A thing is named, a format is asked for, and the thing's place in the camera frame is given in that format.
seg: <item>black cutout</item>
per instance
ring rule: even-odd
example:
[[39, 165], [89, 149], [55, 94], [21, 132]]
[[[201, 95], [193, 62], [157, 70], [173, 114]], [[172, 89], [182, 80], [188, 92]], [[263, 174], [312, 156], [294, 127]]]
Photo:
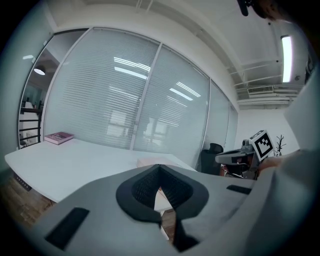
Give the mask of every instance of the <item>black cutout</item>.
[[161, 225], [161, 216], [154, 211], [159, 187], [175, 210], [173, 245], [182, 252], [198, 241], [185, 234], [181, 221], [196, 217], [202, 211], [208, 202], [209, 192], [201, 183], [169, 166], [156, 164], [124, 181], [116, 191], [116, 200], [121, 209], [133, 219]]
[[67, 216], [45, 238], [49, 243], [64, 250], [77, 232], [81, 223], [85, 220], [89, 211], [84, 208], [73, 208]]
[[239, 192], [239, 193], [242, 193], [242, 194], [246, 194], [246, 195], [249, 195], [250, 192], [251, 192], [251, 188], [247, 188], [247, 187], [243, 187], [243, 186], [237, 186], [237, 185], [230, 185], [226, 188], [227, 190], [232, 190], [232, 191], [235, 191], [235, 192]]

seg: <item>office chair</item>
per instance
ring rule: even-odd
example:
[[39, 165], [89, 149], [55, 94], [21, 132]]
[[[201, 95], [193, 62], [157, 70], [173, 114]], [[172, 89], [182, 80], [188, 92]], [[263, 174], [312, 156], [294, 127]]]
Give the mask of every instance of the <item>office chair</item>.
[[220, 175], [220, 163], [215, 161], [216, 155], [224, 151], [224, 148], [215, 143], [210, 143], [210, 148], [203, 149], [200, 153], [196, 170], [200, 173]]

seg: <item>white wall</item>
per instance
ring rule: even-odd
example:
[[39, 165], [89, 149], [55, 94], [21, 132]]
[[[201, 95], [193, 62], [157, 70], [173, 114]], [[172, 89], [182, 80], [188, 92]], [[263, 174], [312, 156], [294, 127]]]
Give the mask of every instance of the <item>white wall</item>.
[[291, 130], [284, 112], [286, 109], [250, 109], [240, 110], [238, 113], [238, 127], [234, 148], [241, 148], [242, 141], [250, 138], [260, 130], [267, 130], [274, 147], [277, 146], [277, 136], [284, 136], [281, 152], [289, 154], [299, 149], [297, 139]]
[[93, 4], [70, 10], [68, 17], [63, 17], [63, 20], [64, 22], [57, 24], [55, 32], [107, 27], [135, 32], [163, 42], [210, 76], [239, 111], [232, 78], [220, 59], [205, 43], [175, 21], [157, 13], [137, 13], [134, 7], [115, 4]]

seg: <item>wooden floor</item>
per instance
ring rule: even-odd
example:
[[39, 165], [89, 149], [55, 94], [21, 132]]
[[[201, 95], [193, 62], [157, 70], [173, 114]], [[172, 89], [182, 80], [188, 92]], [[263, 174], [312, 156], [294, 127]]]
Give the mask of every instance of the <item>wooden floor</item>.
[[[31, 228], [37, 219], [55, 204], [34, 189], [25, 190], [13, 176], [0, 186], [0, 199], [8, 214], [27, 228]], [[175, 211], [166, 210], [162, 215], [162, 227], [171, 243], [174, 238], [175, 223]]]

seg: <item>glass wall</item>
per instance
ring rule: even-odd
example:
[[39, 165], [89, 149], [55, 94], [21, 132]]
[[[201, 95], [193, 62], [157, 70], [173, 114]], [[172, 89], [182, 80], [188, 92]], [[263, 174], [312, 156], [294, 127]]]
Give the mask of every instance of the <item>glass wall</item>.
[[238, 126], [238, 113], [230, 103], [229, 123], [228, 123], [224, 151], [229, 151], [234, 149], [236, 134], [237, 134], [237, 126]]
[[43, 135], [64, 131], [110, 147], [169, 153], [194, 168], [203, 142], [205, 149], [234, 143], [229, 108], [213, 82], [210, 90], [209, 77], [167, 46], [93, 28], [59, 66]]
[[141, 96], [159, 43], [92, 29], [61, 66], [45, 113], [44, 135], [129, 149]]
[[[46, 95], [54, 74], [71, 46], [85, 30], [60, 33], [45, 46], [37, 58], [24, 87], [19, 114], [19, 146], [24, 148], [39, 142], [39, 124]], [[33, 59], [26, 55], [24, 59]]]
[[208, 150], [210, 143], [225, 147], [229, 123], [229, 100], [211, 81], [210, 109], [203, 143], [203, 149]]
[[204, 137], [209, 78], [166, 47], [151, 76], [134, 150], [170, 153], [195, 166]]

